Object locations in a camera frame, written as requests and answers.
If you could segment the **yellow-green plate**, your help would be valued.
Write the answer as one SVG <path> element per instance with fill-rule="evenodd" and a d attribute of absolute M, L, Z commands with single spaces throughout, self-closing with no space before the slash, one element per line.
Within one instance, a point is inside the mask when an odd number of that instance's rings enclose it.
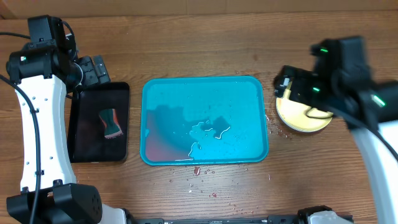
<path fill-rule="evenodd" d="M 333 113 L 320 111 L 308 105 L 297 103 L 290 100 L 290 87 L 292 82 L 289 83 L 287 89 L 284 91 L 282 97 L 276 98 L 276 111 L 279 118 L 283 121 L 300 121 L 308 119 L 330 119 L 332 120 Z"/>

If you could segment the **pink and green sponge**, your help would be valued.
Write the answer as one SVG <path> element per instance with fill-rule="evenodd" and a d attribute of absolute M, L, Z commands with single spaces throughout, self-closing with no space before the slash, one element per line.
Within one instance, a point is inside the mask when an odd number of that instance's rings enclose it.
<path fill-rule="evenodd" d="M 106 139 L 116 138 L 123 135 L 123 131 L 119 125 L 116 110 L 108 108 L 99 112 L 99 118 L 104 126 L 104 137 Z"/>

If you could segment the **white plate with red stain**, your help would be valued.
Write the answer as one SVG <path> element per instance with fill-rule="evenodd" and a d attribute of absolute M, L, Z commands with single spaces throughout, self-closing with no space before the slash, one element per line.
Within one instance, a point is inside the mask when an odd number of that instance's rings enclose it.
<path fill-rule="evenodd" d="M 302 133 L 314 133 L 325 128 L 330 121 L 330 119 L 308 119 L 300 121 L 283 120 L 282 122 L 295 131 Z"/>

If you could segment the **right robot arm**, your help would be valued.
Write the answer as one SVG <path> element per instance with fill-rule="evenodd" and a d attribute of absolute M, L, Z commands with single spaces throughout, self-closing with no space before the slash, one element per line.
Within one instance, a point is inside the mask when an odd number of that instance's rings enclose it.
<path fill-rule="evenodd" d="M 289 98 L 343 118 L 368 171 L 379 223 L 397 223 L 397 81 L 376 83 L 360 36 L 325 39 L 310 49 L 313 70 L 285 65 L 274 78 Z"/>

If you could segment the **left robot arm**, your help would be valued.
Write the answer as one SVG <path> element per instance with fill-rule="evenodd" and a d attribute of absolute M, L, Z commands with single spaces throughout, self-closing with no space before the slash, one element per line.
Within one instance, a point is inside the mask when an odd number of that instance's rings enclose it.
<path fill-rule="evenodd" d="M 7 198 L 8 214 L 21 223 L 133 223 L 126 209 L 105 205 L 94 186 L 77 183 L 67 148 L 65 98 L 109 82 L 103 59 L 78 58 L 57 44 L 27 44 L 10 55 L 7 72 L 24 140 L 21 192 Z"/>

